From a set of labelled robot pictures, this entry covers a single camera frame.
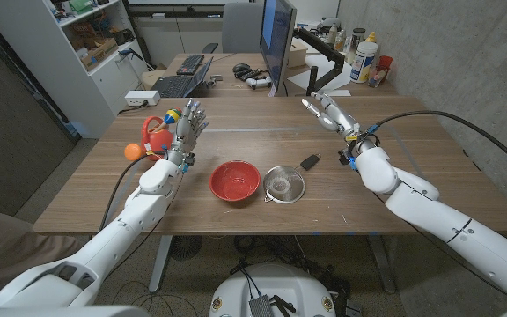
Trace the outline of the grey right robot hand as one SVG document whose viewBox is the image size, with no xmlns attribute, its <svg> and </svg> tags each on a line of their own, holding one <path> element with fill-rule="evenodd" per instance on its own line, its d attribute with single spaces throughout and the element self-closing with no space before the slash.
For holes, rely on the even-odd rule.
<svg viewBox="0 0 507 317">
<path fill-rule="evenodd" d="M 301 99 L 301 102 L 306 110 L 317 118 L 323 128 L 336 132 L 347 142 L 355 141 L 358 153 L 376 147 L 369 137 L 364 141 L 363 132 L 360 130 L 361 126 L 358 121 L 346 113 L 332 97 L 325 93 L 319 94 L 316 92 L 312 92 L 311 96 L 320 102 L 324 107 L 323 111 L 307 99 Z"/>
</svg>

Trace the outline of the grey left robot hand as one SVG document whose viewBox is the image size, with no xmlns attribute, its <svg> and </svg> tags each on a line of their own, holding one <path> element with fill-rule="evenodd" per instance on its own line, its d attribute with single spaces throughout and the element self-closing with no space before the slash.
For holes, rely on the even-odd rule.
<svg viewBox="0 0 507 317">
<path fill-rule="evenodd" d="M 196 146 L 199 135 L 209 125 L 206 121 L 206 115 L 203 109 L 200 109 L 201 102 L 189 99 L 182 110 L 182 116 L 179 118 L 171 148 L 166 153 L 166 160 L 171 161 L 179 169 L 184 166 L 194 164 L 194 154 L 192 150 Z"/>
</svg>

